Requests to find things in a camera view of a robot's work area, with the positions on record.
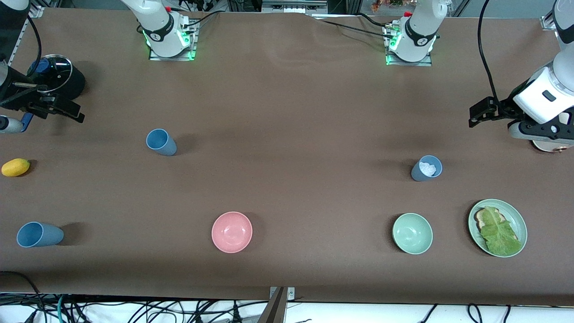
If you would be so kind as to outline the blue cup with white filling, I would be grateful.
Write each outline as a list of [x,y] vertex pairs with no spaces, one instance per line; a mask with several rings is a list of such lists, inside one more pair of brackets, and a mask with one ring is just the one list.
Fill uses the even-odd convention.
[[[419,170],[418,164],[420,162],[426,162],[426,163],[434,164],[437,168],[435,175],[433,177],[424,176],[422,174],[422,172]],[[424,182],[424,181],[429,181],[429,180],[432,180],[434,178],[437,178],[438,176],[441,175],[442,171],[443,171],[443,165],[442,165],[440,159],[438,159],[436,156],[425,155],[425,156],[422,156],[420,158],[420,160],[418,160],[418,162],[413,166],[412,171],[411,171],[411,177],[415,181]]]

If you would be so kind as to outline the blue plastic cup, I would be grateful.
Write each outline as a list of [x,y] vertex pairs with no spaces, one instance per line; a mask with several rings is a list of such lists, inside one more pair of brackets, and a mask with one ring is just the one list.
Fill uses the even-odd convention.
[[161,128],[154,129],[146,136],[149,149],[163,156],[173,156],[178,151],[177,145],[169,133]]
[[18,231],[16,241],[23,248],[49,247],[61,243],[64,232],[49,223],[25,223]]

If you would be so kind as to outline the glass lid with blue knob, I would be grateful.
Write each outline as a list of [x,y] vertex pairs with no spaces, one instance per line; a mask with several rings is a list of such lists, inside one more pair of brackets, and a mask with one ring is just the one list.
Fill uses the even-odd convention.
[[31,63],[27,74],[37,84],[45,85],[48,90],[63,86],[72,73],[72,64],[61,55],[46,55],[38,62]]

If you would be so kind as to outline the yellow lemon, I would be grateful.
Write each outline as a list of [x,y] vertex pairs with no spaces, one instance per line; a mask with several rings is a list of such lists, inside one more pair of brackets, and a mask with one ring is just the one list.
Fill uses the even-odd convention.
[[18,177],[28,172],[30,161],[26,159],[13,159],[6,162],[0,169],[3,176]]

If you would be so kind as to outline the toasted bread slice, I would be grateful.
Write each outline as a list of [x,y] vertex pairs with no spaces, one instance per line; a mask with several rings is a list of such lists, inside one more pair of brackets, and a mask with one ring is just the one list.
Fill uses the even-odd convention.
[[506,217],[496,207],[483,207],[475,214],[477,228],[481,231],[488,222],[502,223],[507,221]]

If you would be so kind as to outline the mint green plate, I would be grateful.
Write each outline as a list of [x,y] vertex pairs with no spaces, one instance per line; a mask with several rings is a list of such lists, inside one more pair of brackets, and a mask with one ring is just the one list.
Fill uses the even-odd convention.
[[[527,231],[526,223],[525,223],[522,215],[519,213],[519,211],[514,206],[508,204],[505,201],[496,200],[496,199],[487,199],[487,200],[481,200],[479,202],[476,202],[476,204],[474,206],[472,206],[472,208],[468,214],[468,231],[469,231],[471,238],[475,242],[475,244],[480,249],[482,249],[484,252],[486,252],[487,254],[492,255],[492,256],[496,256],[487,250],[486,243],[485,243],[484,239],[482,238],[480,231],[476,226],[476,221],[475,221],[475,214],[481,208],[487,207],[487,206],[498,208],[500,210],[500,212],[510,222],[510,225],[514,229],[515,234],[518,236],[519,241],[521,243],[523,243],[523,248],[521,249],[521,251],[522,251],[524,249],[526,243],[527,243],[527,240],[528,240],[528,231]],[[496,257],[510,258],[513,256],[508,256],[508,257],[496,256]]]

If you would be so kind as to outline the green lettuce leaf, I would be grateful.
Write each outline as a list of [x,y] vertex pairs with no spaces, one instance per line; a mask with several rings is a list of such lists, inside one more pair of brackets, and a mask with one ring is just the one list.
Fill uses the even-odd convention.
[[496,256],[513,256],[523,248],[523,243],[519,241],[510,221],[488,222],[480,231],[480,235],[486,243],[487,250]]

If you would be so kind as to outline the mint green bowl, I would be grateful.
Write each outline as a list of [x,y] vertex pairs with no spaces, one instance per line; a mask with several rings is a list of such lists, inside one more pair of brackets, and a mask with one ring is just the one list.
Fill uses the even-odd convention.
[[433,242],[430,223],[422,215],[406,213],[393,223],[393,241],[401,251],[410,255],[421,255],[428,251]]

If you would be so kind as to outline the pink bowl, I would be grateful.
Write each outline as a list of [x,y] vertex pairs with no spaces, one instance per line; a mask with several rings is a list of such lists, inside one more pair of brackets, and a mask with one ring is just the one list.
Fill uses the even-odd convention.
[[211,238],[215,247],[224,253],[238,253],[252,241],[250,219],[237,211],[228,211],[215,219]]

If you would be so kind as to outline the aluminium rail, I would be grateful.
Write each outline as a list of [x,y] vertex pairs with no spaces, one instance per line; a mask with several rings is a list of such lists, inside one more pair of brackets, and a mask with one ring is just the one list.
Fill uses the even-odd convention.
[[9,18],[10,12],[0,8],[0,58],[8,66],[12,65],[25,31],[30,25],[28,19],[42,17],[45,7],[33,0],[29,9],[26,17],[16,12],[16,18]]

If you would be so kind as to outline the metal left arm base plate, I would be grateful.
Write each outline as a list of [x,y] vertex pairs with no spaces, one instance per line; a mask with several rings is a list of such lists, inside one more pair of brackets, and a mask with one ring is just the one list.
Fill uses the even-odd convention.
[[429,38],[412,39],[403,33],[402,25],[386,24],[382,27],[385,39],[386,65],[403,65],[414,67],[430,67],[432,59],[430,52],[437,35]]

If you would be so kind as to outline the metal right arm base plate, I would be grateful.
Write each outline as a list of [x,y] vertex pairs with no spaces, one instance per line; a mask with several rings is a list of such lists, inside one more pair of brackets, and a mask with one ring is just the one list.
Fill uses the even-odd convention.
[[160,34],[144,29],[146,44],[149,47],[149,60],[194,61],[199,27],[198,25],[188,26],[188,24],[197,21],[180,15],[172,30],[162,38]]

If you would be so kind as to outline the aluminium table bracket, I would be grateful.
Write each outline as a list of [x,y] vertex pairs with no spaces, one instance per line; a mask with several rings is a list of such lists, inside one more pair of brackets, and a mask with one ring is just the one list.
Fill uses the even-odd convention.
[[294,287],[271,287],[270,300],[257,323],[284,323],[287,303],[294,299]]

